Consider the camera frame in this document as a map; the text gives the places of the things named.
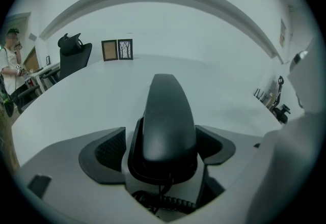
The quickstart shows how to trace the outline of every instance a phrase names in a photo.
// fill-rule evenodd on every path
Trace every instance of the floor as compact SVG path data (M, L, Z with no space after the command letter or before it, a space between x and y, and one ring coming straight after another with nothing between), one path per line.
M14 174L19 168L11 133L11 126L19 115L17 107L15 107L13 116L9 118L0 106L0 154L3 156L11 174Z

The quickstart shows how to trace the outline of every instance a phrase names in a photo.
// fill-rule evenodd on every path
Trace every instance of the white sleeve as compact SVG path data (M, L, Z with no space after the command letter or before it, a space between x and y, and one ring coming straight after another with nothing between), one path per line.
M4 67L9 67L7 53L4 48L0 50L0 73Z

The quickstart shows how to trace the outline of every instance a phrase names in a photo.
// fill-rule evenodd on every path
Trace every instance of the person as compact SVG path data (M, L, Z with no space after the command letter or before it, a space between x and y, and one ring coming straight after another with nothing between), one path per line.
M18 112L21 114L21 108L28 102L28 97L18 99L18 95L28 88L24 80L26 71L21 69L20 50L22 47L18 41L18 33L18 29L10 29L7 32L5 46L0 49L0 72L7 94L17 105Z

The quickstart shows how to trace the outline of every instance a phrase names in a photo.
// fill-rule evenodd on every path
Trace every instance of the small photo frame on desk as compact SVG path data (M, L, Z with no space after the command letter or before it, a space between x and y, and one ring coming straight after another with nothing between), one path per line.
M47 57L46 57L46 65L48 66L48 65L50 65L51 64L51 62L50 62L50 56L48 55Z
M119 59L133 60L132 39L118 39Z
M102 41L103 60L118 60L117 40Z

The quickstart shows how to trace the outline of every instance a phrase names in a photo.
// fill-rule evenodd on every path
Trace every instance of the white desk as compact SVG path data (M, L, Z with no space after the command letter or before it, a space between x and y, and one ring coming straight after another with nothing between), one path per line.
M156 73L174 74L195 124L256 136L281 128L251 93L241 93L206 64L140 55L87 66L38 97L12 126L19 164L53 143L91 132L125 126L129 136Z
M50 64L48 66L43 67L42 70L40 70L40 71L38 71L36 73L29 74L29 78L35 78L36 79L36 82L40 86L40 89L41 89L42 93L45 92L45 89L44 89L44 86L43 86L42 81L40 79L40 75L44 74L45 72L47 72L50 69L58 67L59 65L60 65L60 62L55 63L55 64Z

